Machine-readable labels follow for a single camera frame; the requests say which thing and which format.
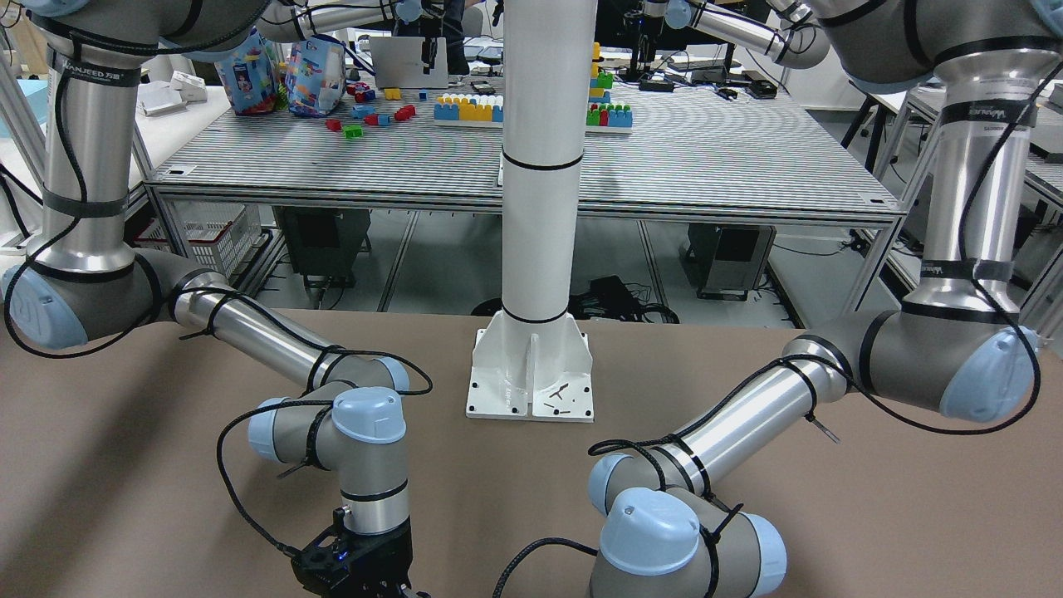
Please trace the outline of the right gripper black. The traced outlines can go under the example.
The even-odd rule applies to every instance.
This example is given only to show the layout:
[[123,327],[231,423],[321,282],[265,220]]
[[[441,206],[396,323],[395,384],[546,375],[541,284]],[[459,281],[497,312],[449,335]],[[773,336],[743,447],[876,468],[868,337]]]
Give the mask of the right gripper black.
[[336,586],[338,597],[407,597],[414,590],[409,569],[414,563],[414,529],[402,523],[379,535],[342,532],[340,563],[345,578]]

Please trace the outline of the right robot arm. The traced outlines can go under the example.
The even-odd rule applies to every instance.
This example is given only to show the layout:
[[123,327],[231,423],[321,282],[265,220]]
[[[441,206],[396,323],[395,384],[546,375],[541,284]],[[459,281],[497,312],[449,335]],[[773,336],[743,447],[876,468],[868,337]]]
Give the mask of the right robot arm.
[[138,326],[173,321],[303,383],[301,396],[237,417],[264,458],[336,474],[340,505],[305,547],[275,539],[239,499],[254,531],[323,597],[414,597],[414,528],[403,398],[414,363],[331,345],[173,253],[135,250],[125,183],[141,68],[164,53],[220,58],[277,1],[27,1],[52,53],[43,230],[5,273],[4,322],[33,355],[72,359]]

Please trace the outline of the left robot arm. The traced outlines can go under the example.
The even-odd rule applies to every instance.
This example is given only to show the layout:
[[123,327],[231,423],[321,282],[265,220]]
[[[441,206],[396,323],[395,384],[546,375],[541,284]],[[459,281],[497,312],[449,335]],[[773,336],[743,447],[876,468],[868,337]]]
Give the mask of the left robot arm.
[[606,516],[590,597],[759,597],[781,585],[778,530],[713,484],[851,391],[1002,430],[1032,408],[1036,334],[1007,295],[1036,100],[1061,68],[1059,1],[810,1],[863,90],[938,78],[933,200],[918,286],[897,311],[810,329],[709,412],[654,440],[604,440],[590,501]]

